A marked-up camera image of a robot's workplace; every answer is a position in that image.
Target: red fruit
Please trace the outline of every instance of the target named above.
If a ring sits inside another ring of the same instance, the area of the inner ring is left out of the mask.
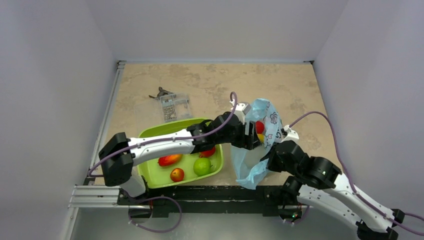
[[[213,148],[211,150],[201,151],[199,158],[209,158],[210,156],[214,155],[216,150],[217,149],[215,148],[215,146],[213,146]]]
[[[256,122],[256,133],[262,134],[265,130],[265,125],[261,121]]]
[[[174,182],[181,182],[184,179],[184,171],[181,168],[175,168],[169,177]]]
[[[178,161],[180,161],[182,157],[183,157],[182,154],[173,154],[169,156],[163,156],[163,157],[159,157],[159,160],[157,161],[157,163],[161,167],[166,167],[166,166],[178,163]]]

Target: yellow fruit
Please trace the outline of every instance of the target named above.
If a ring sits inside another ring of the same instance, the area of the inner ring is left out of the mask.
[[[259,141],[261,143],[264,143],[264,135],[263,134],[258,134],[257,137],[259,138]]]

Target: plastic fruit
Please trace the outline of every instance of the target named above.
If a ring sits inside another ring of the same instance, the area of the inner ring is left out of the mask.
[[[263,134],[265,130],[265,125],[261,121],[256,122],[256,133]]]
[[[264,143],[264,135],[263,134],[257,134],[257,138],[259,138],[259,141],[261,143]]]
[[[215,146],[213,146],[213,148],[211,150],[201,151],[199,158],[209,158],[210,156],[214,155],[216,150],[217,149],[215,148]]]
[[[169,177],[174,182],[180,182],[184,179],[184,171],[181,168],[175,168]]]
[[[211,173],[211,160],[206,157],[198,158],[193,165],[194,173],[201,177]]]
[[[163,157],[159,157],[159,160],[157,161],[157,163],[161,167],[166,167],[166,166],[178,163],[178,161],[180,161],[182,157],[183,157],[182,154],[173,154],[169,156],[163,156]]]

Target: clear plastic box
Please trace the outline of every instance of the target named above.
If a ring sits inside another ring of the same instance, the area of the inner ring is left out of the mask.
[[[159,98],[162,105],[162,116],[165,123],[191,119],[189,97],[185,93],[163,95]]]

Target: wooden tabletop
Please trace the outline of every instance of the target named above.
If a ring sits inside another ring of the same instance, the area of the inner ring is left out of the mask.
[[[194,118],[215,119],[229,111],[230,92],[239,102],[269,99],[278,110],[283,125],[309,111],[325,112],[321,92],[310,64],[126,64],[110,120],[107,138],[125,132],[138,137],[143,129],[164,123],[161,109],[154,105],[158,87],[188,94]],[[298,144],[310,156],[325,157],[341,166],[326,120],[310,115],[294,126]],[[231,164],[230,145],[223,145],[222,170],[187,185],[237,185]],[[287,173],[272,172],[260,185],[281,185]],[[102,178],[96,184],[104,184]]]

